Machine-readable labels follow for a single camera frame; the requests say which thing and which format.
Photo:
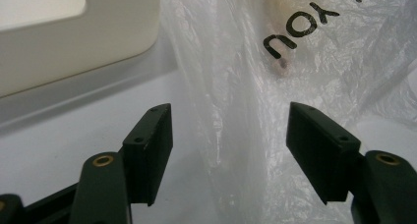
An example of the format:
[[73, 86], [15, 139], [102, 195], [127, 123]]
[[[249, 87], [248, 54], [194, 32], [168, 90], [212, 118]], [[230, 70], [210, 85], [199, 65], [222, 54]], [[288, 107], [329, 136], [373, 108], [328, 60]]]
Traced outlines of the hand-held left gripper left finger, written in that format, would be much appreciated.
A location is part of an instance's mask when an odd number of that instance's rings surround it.
[[154, 204], [173, 147], [171, 104], [152, 107], [123, 141], [130, 203]]

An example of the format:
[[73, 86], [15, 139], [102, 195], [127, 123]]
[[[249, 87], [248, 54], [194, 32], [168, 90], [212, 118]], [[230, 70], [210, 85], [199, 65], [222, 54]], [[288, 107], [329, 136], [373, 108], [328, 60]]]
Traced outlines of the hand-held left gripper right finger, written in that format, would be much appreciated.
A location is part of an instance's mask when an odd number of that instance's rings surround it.
[[323, 203], [346, 200], [360, 144], [322, 111], [290, 103], [286, 145]]

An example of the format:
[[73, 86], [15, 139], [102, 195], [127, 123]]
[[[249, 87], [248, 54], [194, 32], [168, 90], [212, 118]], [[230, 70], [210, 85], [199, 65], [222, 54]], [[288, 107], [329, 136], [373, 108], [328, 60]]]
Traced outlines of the clear plastic bag smiley print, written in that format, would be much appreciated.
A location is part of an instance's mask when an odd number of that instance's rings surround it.
[[222, 224], [353, 224], [285, 144], [318, 108], [417, 168], [417, 0], [161, 0]]

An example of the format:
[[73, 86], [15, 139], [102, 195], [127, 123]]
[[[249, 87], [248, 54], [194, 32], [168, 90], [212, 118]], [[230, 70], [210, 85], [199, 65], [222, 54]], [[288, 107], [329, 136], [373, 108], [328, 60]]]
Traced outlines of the white plastic bin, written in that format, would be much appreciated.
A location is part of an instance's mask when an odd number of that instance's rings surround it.
[[159, 15], [160, 0], [86, 0], [77, 15], [0, 28], [0, 97], [147, 51]]

